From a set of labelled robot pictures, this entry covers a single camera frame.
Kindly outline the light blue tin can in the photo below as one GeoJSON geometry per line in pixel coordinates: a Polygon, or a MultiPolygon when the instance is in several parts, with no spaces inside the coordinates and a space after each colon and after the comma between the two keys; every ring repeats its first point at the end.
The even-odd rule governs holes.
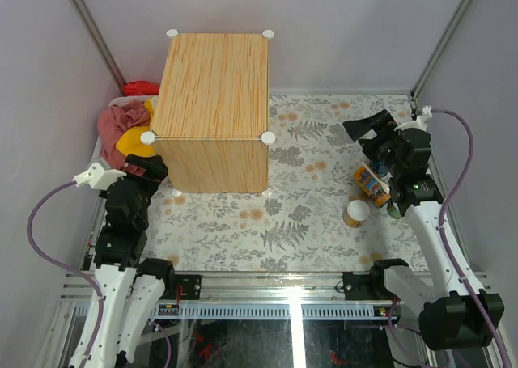
{"type": "Polygon", "coordinates": [[[389,173],[388,168],[381,161],[371,161],[369,163],[370,168],[378,175],[378,176],[386,176],[389,173]]]}

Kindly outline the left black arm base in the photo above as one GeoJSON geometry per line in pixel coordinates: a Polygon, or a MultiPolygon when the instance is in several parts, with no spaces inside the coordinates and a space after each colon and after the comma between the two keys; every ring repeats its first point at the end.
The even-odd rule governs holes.
{"type": "Polygon", "coordinates": [[[202,276],[199,274],[176,274],[172,287],[167,287],[161,299],[168,301],[199,300],[202,292],[202,276]]]}

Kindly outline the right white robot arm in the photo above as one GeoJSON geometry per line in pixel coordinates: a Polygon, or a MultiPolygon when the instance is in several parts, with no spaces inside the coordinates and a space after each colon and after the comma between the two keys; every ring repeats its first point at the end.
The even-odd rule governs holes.
{"type": "Polygon", "coordinates": [[[388,168],[391,200],[418,239],[432,280],[427,285],[401,259],[378,260],[368,285],[375,297],[399,298],[416,314],[428,348],[483,348],[495,340],[504,304],[466,261],[447,220],[447,201],[429,173],[432,113],[425,108],[401,125],[386,110],[343,123],[365,156],[388,168]]]}

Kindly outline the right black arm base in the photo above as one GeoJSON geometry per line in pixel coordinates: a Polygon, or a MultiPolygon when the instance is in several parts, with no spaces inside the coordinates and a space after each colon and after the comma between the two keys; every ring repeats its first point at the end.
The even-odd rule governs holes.
{"type": "Polygon", "coordinates": [[[346,301],[374,301],[378,299],[368,273],[344,272],[342,284],[346,301]]]}

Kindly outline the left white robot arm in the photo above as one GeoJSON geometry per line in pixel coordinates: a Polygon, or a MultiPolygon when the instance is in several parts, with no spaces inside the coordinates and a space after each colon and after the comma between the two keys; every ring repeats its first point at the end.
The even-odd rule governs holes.
{"type": "Polygon", "coordinates": [[[93,163],[77,174],[77,186],[89,185],[105,200],[105,224],[94,249],[95,283],[83,331],[71,367],[116,367],[134,361],[138,339],[160,298],[177,288],[169,260],[141,258],[147,242],[148,208],[168,169],[158,155],[130,154],[125,161],[141,175],[105,169],[93,163]]]}

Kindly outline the yellow cloth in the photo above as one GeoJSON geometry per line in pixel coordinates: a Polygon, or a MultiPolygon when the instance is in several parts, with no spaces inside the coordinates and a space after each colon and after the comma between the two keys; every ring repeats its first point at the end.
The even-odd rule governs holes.
{"type": "Polygon", "coordinates": [[[142,125],[135,125],[126,130],[116,143],[116,149],[124,156],[132,154],[141,158],[150,158],[156,155],[153,146],[141,140],[142,135],[146,136],[151,131],[150,122],[154,115],[153,99],[148,99],[143,107],[146,109],[149,119],[142,125]]]}

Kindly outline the yellow porridge can with spoon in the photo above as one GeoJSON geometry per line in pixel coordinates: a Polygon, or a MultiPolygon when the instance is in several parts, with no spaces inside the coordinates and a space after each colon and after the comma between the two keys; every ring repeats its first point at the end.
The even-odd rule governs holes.
{"type": "Polygon", "coordinates": [[[378,208],[391,200],[389,186],[366,163],[361,163],[353,178],[378,208]]]}

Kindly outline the orange can with white lid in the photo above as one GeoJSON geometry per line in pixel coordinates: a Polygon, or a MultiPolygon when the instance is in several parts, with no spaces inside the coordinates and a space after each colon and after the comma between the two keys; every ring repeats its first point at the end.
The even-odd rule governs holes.
{"type": "Polygon", "coordinates": [[[350,201],[344,213],[344,223],[353,228],[362,226],[370,216],[369,205],[365,201],[350,201]]]}

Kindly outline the green can with white lid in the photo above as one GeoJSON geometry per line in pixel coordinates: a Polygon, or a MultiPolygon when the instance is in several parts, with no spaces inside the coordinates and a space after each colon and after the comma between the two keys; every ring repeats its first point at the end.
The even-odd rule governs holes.
{"type": "Polygon", "coordinates": [[[394,219],[401,218],[401,213],[400,213],[399,209],[393,203],[390,203],[389,205],[387,205],[387,213],[391,218],[394,218],[394,219]]]}

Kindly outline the wooden cube cabinet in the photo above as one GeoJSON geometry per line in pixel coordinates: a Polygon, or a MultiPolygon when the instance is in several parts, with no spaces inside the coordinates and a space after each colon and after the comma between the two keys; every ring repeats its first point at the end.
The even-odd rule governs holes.
{"type": "Polygon", "coordinates": [[[182,192],[263,192],[273,32],[168,32],[151,145],[182,192]]]}

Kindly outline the red cloth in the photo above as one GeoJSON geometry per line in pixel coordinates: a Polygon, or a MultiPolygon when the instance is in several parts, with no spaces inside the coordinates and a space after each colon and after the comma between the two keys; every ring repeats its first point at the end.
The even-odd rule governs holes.
{"type": "Polygon", "coordinates": [[[122,92],[124,96],[158,95],[159,89],[160,85],[158,83],[137,80],[127,82],[122,87],[122,92]]]}

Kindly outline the aluminium front rail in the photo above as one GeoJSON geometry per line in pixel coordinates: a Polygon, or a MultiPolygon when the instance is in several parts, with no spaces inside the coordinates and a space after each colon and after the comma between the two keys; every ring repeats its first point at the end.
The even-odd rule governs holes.
{"type": "MultiPolygon", "coordinates": [[[[67,274],[60,295],[76,315],[85,316],[91,303],[93,283],[67,274]]],[[[383,320],[392,296],[377,293],[374,301],[346,301],[343,273],[245,273],[200,272],[199,300],[168,301],[161,298],[151,311],[152,319],[289,319],[291,310],[303,319],[383,320]]]]}

